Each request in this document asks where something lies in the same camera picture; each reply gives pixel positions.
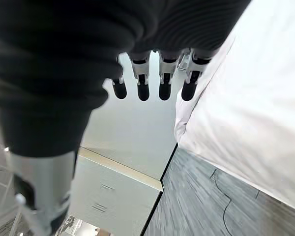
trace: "robotic hand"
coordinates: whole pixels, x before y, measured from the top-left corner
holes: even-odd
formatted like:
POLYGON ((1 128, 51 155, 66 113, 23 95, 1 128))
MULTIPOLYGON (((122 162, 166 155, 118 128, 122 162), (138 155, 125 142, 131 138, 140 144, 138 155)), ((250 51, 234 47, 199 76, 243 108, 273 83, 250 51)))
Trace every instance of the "robotic hand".
POLYGON ((0 129, 9 147, 15 197, 31 229, 53 235, 91 111, 126 97, 117 56, 130 56, 138 95, 149 97, 148 59, 160 53, 159 96, 167 100, 180 52, 192 48, 182 98, 250 0, 0 0, 0 129))

